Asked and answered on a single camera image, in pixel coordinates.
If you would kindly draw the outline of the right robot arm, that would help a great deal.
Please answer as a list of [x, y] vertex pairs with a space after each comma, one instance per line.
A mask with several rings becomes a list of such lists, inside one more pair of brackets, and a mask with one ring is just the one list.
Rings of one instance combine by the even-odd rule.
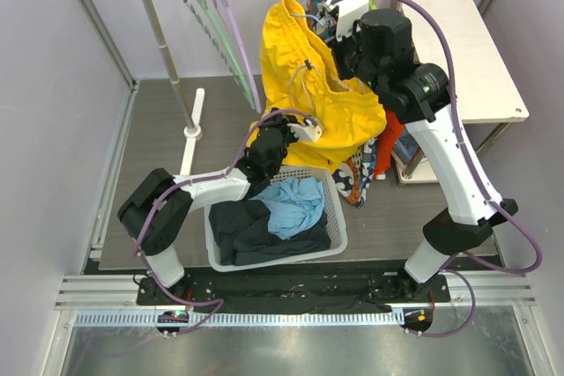
[[491, 187], [456, 115], [446, 72], [417, 62], [407, 17], [377, 9], [340, 18], [328, 44], [338, 75], [366, 84], [414, 138], [446, 198], [446, 209], [424, 225], [424, 239], [397, 280], [403, 298], [419, 300], [451, 256], [481, 245], [518, 206]]

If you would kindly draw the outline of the yellow shorts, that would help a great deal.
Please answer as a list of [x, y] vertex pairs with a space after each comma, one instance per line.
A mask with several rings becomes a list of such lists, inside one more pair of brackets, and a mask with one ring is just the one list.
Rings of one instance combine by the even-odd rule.
[[266, 108], [313, 115], [322, 127], [318, 141], [291, 144], [289, 166], [335, 172], [387, 124], [376, 94], [358, 79], [338, 77], [330, 48], [308, 27], [296, 0], [280, 0], [266, 13], [260, 46]]

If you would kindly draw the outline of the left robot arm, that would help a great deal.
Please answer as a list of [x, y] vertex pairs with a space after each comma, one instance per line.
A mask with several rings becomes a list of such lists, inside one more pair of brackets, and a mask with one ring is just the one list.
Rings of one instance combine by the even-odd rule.
[[185, 271], [174, 242], [190, 212], [259, 194], [278, 174], [289, 146], [307, 141], [316, 130], [313, 117], [274, 108], [251, 127], [227, 168], [199, 175], [172, 175], [156, 168], [145, 177], [117, 217], [135, 240], [133, 254], [144, 261], [165, 302], [176, 305], [187, 296]]

